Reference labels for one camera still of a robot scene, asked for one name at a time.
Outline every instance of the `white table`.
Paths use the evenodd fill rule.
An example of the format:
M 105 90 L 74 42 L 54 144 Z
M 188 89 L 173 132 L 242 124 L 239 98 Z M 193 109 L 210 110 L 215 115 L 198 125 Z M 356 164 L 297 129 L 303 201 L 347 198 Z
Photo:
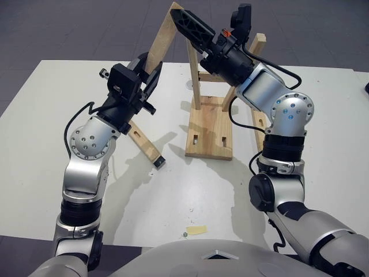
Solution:
M 0 118 L 0 235 L 52 239 L 68 163 L 63 130 L 88 101 L 102 104 L 106 80 L 98 73 L 116 62 L 42 61 Z M 331 213 L 369 236 L 367 137 L 369 99 L 349 69 L 286 67 L 303 78 L 315 115 L 307 125 L 306 205 Z M 157 246 L 179 239 L 219 238 L 271 247 L 278 240 L 263 213 L 250 204 L 249 159 L 254 133 L 233 127 L 230 162 L 185 157 L 191 91 L 187 63 L 165 63 L 150 98 L 154 116 L 142 110 L 136 124 L 162 151 L 157 171 L 133 141 L 121 136 L 110 160 L 102 208 L 104 243 Z M 202 83 L 203 94 L 224 96 L 227 84 Z M 250 109 L 235 102 L 235 119 L 250 123 Z M 84 124 L 81 115 L 70 128 Z M 208 232 L 182 237 L 186 226 Z

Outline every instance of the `wooden base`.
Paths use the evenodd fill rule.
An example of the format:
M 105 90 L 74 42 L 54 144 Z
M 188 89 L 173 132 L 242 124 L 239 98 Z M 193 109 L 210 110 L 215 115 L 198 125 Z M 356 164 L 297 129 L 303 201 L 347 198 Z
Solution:
M 223 100 L 223 97 L 200 96 L 199 110 L 192 100 L 186 156 L 232 159 L 232 124 L 228 113 L 222 111 Z

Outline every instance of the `robotic arm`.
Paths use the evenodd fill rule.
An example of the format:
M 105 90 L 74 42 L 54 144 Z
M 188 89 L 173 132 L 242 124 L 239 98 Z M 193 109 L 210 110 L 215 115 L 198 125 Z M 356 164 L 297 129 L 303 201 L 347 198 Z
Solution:
M 253 64 L 244 47 L 251 29 L 251 5 L 239 6 L 232 14 L 233 30 L 224 29 L 216 43 L 215 31 L 192 12 L 176 9 L 171 15 L 179 32 L 204 55 L 201 66 L 235 86 L 237 97 L 271 122 L 257 160 L 259 174 L 249 184 L 253 206 L 267 214 L 302 262 L 333 276 L 369 276 L 369 240 L 304 205 L 301 155 L 304 126 L 314 114 L 314 104 L 307 95 L 287 88 L 264 63 Z
M 84 107 L 89 106 L 89 114 L 97 112 L 97 116 L 73 131 L 69 145 L 66 143 L 70 161 L 64 173 L 61 213 L 54 234 L 55 257 L 31 276 L 87 276 L 87 271 L 98 266 L 103 240 L 100 209 L 115 141 L 121 133 L 128 134 L 129 121 L 142 108 L 151 114 L 156 111 L 147 99 L 157 85 L 162 63 L 148 75 L 144 71 L 147 56 L 140 55 L 128 67 L 118 63 L 110 73 L 101 70 L 100 76 L 108 80 L 108 98 L 94 110 L 93 102 Z

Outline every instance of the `floor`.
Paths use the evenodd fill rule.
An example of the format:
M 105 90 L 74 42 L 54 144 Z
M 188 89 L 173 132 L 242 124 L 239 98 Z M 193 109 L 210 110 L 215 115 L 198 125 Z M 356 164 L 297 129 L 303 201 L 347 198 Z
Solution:
M 1 0 L 0 115 L 42 59 L 127 61 L 146 52 L 172 0 Z M 229 28 L 240 0 L 178 0 L 216 32 Z M 263 32 L 262 56 L 280 65 L 369 72 L 369 0 L 245 0 L 253 4 L 251 39 Z M 177 35 L 164 61 L 188 62 Z M 0 237 L 2 276 L 25 276 L 51 242 Z M 105 246 L 107 276 L 141 248 Z

